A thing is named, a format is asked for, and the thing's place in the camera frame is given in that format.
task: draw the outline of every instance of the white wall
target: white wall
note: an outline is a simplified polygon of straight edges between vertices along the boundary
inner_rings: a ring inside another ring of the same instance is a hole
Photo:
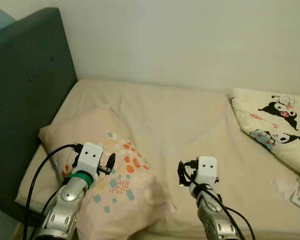
[[[18,2],[60,8],[79,78],[300,94],[300,0]]]

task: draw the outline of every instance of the green ring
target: green ring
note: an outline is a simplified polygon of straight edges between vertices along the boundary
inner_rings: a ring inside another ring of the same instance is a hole
[[[68,174],[66,176],[66,178],[74,178],[74,177],[80,178],[80,179],[84,180],[86,182],[86,184],[88,184],[88,189],[91,187],[91,185],[93,183],[93,181],[91,180],[91,178],[87,174],[85,174],[83,172],[76,172],[74,174]]]

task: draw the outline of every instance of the dark green upholstered headboard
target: dark green upholstered headboard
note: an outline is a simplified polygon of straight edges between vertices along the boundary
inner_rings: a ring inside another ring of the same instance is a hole
[[[44,8],[0,30],[0,209],[24,221],[14,202],[39,146],[77,77],[58,8]],[[31,213],[34,224],[36,214]]]

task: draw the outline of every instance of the silver robotic arm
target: silver robotic arm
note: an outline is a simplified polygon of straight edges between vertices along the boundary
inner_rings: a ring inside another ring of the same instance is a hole
[[[100,172],[110,174],[115,164],[113,153],[106,164],[100,165],[103,153],[101,146],[93,143],[83,145],[81,153],[76,157],[72,174],[67,175],[67,183],[56,193],[54,206],[36,234],[36,240],[71,240],[76,229],[77,212],[87,190],[98,183]]]
[[[185,167],[194,169],[191,178],[198,183],[187,181]],[[217,177],[217,160],[214,157],[200,156],[196,160],[179,163],[179,184],[189,187],[190,194],[196,199],[198,217],[203,224],[208,240],[243,240],[237,233],[232,221],[226,215],[219,203],[210,196],[209,191],[216,198],[213,186],[219,182]]]

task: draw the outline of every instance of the white bed sheet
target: white bed sheet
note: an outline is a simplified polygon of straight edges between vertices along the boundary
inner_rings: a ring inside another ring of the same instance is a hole
[[[131,238],[205,237],[195,200],[188,188],[178,185],[177,174],[179,161],[204,155],[217,158],[221,181],[216,190],[227,206],[249,219],[257,239],[300,240],[300,208],[290,202],[298,175],[240,130],[224,92],[83,79],[54,121],[104,104],[110,104],[126,121],[132,140],[166,184],[177,207],[174,215]],[[31,178],[44,157],[40,147],[21,183],[18,203],[25,203]],[[48,165],[38,179],[31,207],[39,211],[57,186]],[[248,236],[244,222],[238,219],[238,223]]]

